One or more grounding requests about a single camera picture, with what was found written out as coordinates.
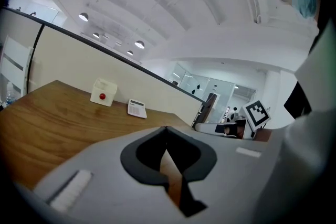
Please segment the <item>black cutout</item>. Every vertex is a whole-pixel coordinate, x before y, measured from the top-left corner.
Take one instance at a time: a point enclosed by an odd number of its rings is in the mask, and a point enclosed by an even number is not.
[[[215,166],[217,155],[209,145],[172,127],[161,127],[127,145],[121,152],[120,161],[138,182],[160,185],[168,191],[168,177],[159,172],[166,149],[182,174],[180,210],[185,216],[192,216],[206,208],[201,201],[194,200],[188,183],[203,180]]]

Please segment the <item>bottle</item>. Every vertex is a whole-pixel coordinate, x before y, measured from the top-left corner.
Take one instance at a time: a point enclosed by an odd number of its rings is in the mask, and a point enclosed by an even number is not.
[[[16,96],[15,96],[15,92],[13,89],[13,84],[11,82],[9,82],[7,84],[7,95],[6,95],[6,103],[7,105],[10,105],[12,103],[14,103],[16,101]]]

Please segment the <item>glass wall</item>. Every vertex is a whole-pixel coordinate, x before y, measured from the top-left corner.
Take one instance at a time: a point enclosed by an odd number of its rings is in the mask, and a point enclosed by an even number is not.
[[[221,122],[223,115],[225,114],[229,99],[232,96],[234,86],[234,83],[231,82],[218,79],[209,79],[209,83],[204,90],[202,100],[206,101],[209,94],[211,93],[217,95],[217,98],[205,123]]]
[[[180,86],[182,79],[184,78],[184,75],[186,74],[186,71],[184,68],[182,68],[180,65],[176,64],[173,72],[169,76],[168,80],[173,83],[176,86]]]
[[[30,2],[24,12],[27,14],[35,12],[36,18],[51,23],[55,19],[58,10],[38,3]]]
[[[239,112],[243,105],[254,100],[255,94],[256,90],[236,84],[228,106],[231,109],[237,108],[237,112]]]
[[[216,101],[206,119],[207,123],[217,123],[221,121],[225,114],[228,101],[232,96],[234,86],[234,83],[231,82],[196,76],[189,72],[185,73],[180,84],[180,87],[183,90],[193,94],[203,101],[207,101],[211,93],[217,95]]]

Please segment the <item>calculator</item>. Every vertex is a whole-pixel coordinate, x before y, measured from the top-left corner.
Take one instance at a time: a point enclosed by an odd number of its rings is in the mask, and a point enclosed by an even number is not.
[[[130,99],[128,101],[128,110],[127,113],[129,113],[132,116],[140,117],[140,118],[147,118],[145,104],[143,102]]]

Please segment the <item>white wall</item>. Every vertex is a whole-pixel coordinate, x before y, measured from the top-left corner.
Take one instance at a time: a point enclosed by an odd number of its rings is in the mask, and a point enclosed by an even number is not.
[[[294,121],[294,118],[285,109],[284,104],[292,93],[296,83],[297,79],[294,74],[280,71],[277,103],[272,113],[272,119],[266,125],[268,129],[282,128]]]
[[[252,61],[296,71],[308,55],[312,39],[254,23],[191,29],[156,46],[142,60],[222,58]]]
[[[171,61],[168,59],[152,60],[141,62],[141,66],[160,76],[161,78],[168,80],[176,66],[176,63],[176,61]]]
[[[256,99],[261,99],[264,92],[266,74],[245,66],[230,64],[221,65],[219,62],[192,62],[191,74],[223,80],[256,90]]]
[[[62,28],[64,28],[65,30],[68,30],[76,35],[80,35],[81,33],[81,30],[80,30],[80,27],[75,23],[75,21],[68,17],[64,24],[62,25]]]

